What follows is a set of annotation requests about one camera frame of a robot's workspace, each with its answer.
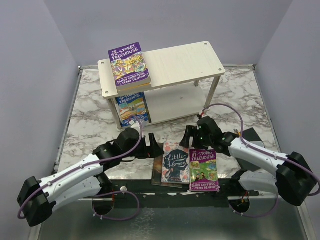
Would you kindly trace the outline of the blue 91-Storey Treehouse book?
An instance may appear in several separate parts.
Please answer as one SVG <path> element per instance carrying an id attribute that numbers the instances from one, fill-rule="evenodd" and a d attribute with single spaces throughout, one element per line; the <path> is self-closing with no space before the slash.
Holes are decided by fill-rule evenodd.
<path id="1" fill-rule="evenodd" d="M 143 124 L 152 123 L 144 92 L 119 96 L 116 98 L 116 105 L 122 127 L 128 127 L 130 121 L 135 120 L 132 116 L 137 116 Z"/>

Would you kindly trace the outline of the orange 130-Storey Treehouse book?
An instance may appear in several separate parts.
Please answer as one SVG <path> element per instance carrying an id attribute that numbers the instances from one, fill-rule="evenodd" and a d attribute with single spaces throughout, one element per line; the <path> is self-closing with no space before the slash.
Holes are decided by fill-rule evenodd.
<path id="1" fill-rule="evenodd" d="M 152 84 L 150 82 L 146 82 L 146 83 L 136 82 L 136 83 L 130 83 L 130 84 L 124 84 L 124 85 L 117 86 L 116 89 L 119 92 L 119 91 L 128 91 L 131 89 L 144 88 L 144 87 L 151 88 Z"/>

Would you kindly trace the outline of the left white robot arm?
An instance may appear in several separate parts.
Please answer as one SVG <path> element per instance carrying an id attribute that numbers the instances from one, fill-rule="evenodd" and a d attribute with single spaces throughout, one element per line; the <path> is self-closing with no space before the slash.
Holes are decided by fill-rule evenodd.
<path id="1" fill-rule="evenodd" d="M 45 222 L 54 211 L 79 199 L 114 196 L 117 191 L 105 173 L 107 170 L 120 165 L 125 158 L 152 159 L 164 154 L 154 134 L 148 136 L 149 145 L 142 132 L 127 128 L 77 164 L 42 179 L 29 177 L 17 197 L 18 219 L 35 227 Z"/>

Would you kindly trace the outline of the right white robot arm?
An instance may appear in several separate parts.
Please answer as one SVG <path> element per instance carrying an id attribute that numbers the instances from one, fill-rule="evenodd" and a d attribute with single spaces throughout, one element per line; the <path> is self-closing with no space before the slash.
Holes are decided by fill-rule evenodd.
<path id="1" fill-rule="evenodd" d="M 316 176 L 301 154 L 267 150 L 246 141 L 242 135 L 223 132 L 209 116 L 199 119 L 196 126 L 186 127 L 180 146 L 212 148 L 219 154 L 243 160 L 267 172 L 246 170 L 231 181 L 229 189 L 236 196 L 246 191 L 263 191 L 278 194 L 293 206 L 301 206 L 317 184 Z"/>

